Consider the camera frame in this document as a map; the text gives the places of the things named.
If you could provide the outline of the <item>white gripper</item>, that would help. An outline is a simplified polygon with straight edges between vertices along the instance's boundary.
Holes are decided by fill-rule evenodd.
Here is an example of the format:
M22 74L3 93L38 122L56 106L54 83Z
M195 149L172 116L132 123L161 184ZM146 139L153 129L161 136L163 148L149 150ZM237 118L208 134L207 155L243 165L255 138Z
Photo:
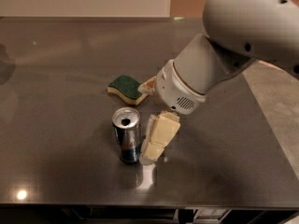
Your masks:
M139 161L142 165L151 165L161 157L178 132L180 117L177 113L190 115L206 101L206 96L192 91L182 81L174 60L169 60L156 77L142 83L137 90L146 95L154 94L159 104L174 111L162 111L149 117Z

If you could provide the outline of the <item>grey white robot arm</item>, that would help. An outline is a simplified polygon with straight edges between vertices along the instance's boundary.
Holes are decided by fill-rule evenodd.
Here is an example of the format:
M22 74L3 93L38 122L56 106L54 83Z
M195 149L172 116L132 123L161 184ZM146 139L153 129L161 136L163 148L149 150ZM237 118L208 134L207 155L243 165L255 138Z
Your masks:
M213 87L259 60L298 76L299 6L292 0L206 0L203 31L138 87L162 112L149 117L140 162L155 163L177 134L181 115Z

